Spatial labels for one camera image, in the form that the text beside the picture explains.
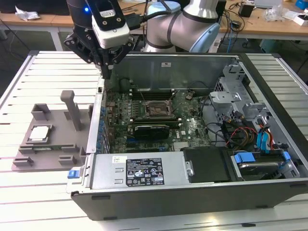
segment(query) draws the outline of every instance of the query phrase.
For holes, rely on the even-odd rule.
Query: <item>power supply label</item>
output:
[[[126,160],[126,185],[163,185],[164,172],[161,158]]]

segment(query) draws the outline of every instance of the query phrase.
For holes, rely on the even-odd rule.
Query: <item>gray stand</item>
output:
[[[74,103],[74,92],[64,90],[61,100],[68,111],[50,111],[46,104],[35,104],[33,120],[13,161],[12,171],[66,170],[85,163],[90,115]]]

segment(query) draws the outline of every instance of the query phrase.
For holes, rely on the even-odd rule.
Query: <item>motherboard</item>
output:
[[[204,96],[189,90],[107,91],[110,153],[170,152],[210,145],[200,117]]]

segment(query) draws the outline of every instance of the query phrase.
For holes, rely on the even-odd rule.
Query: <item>floor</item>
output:
[[[7,39],[0,41],[0,96],[6,90],[10,81],[22,65],[23,60],[28,54],[27,48],[9,31],[6,31]],[[47,32],[28,32],[17,31],[17,36],[31,49],[38,51],[54,51],[51,36]],[[61,38],[67,36],[67,33],[61,33]],[[261,53],[260,40],[253,39],[247,44],[247,48],[243,48],[242,44],[247,42],[246,39],[238,39],[234,44],[231,52],[234,53]],[[218,52],[226,52],[228,45],[221,45]],[[300,42],[295,44],[291,41],[281,41],[275,50],[280,56],[297,71],[302,62],[308,58],[308,42]],[[308,81],[308,63],[300,70],[299,76],[306,82]]]

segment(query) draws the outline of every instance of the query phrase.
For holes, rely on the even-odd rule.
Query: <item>wooden table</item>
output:
[[[240,0],[227,0],[226,9],[235,2]],[[295,6],[295,0],[284,1],[283,6],[291,11],[303,12],[303,10]],[[232,11],[238,13],[239,7],[235,7]],[[250,39],[281,39],[281,40],[308,40],[308,26],[300,26],[295,22],[285,19],[283,22],[266,22],[263,18],[263,9],[253,10],[249,18],[244,18],[245,27],[238,34],[239,38]],[[242,22],[242,20],[233,13],[230,13],[233,20]],[[226,18],[222,18],[221,29],[222,33],[227,30]]]
[[[235,2],[240,0],[227,0],[226,9]],[[126,8],[135,5],[132,2],[119,2],[121,8]],[[295,0],[283,2],[285,8],[292,11],[302,12],[295,6]],[[133,11],[126,11],[128,13],[143,14],[144,4],[132,7]],[[232,11],[238,12],[239,7],[235,7]],[[255,9],[249,18],[245,18],[245,28],[238,34],[239,38],[247,39],[281,39],[281,40],[308,40],[308,27],[299,26],[293,21],[285,19],[284,22],[266,22],[263,18],[263,9]],[[62,51],[62,42],[59,38],[59,32],[72,32],[73,21],[71,16],[58,16],[41,14],[38,20],[31,20],[25,22],[19,19],[14,14],[0,13],[0,18],[10,26],[12,30],[28,30],[28,31],[48,31],[51,34],[53,43],[57,51]],[[241,22],[235,14],[231,13],[231,18]],[[0,24],[0,29],[6,29],[4,25]],[[223,37],[227,30],[225,17],[222,18],[220,33],[218,39]],[[140,34],[142,31],[134,30],[133,34]]]
[[[119,2],[120,7],[126,8],[135,5],[133,2]],[[143,14],[144,4],[135,6],[132,11],[125,11],[124,14],[139,13]],[[10,27],[11,30],[26,31],[46,31],[51,34],[54,46],[57,51],[63,51],[62,42],[59,32],[73,32],[73,20],[71,16],[59,16],[53,14],[39,14],[40,19],[29,20],[28,22],[21,20],[13,13],[0,13],[1,20]],[[7,27],[0,22],[0,30],[7,30]],[[142,33],[141,30],[133,31],[134,34]]]

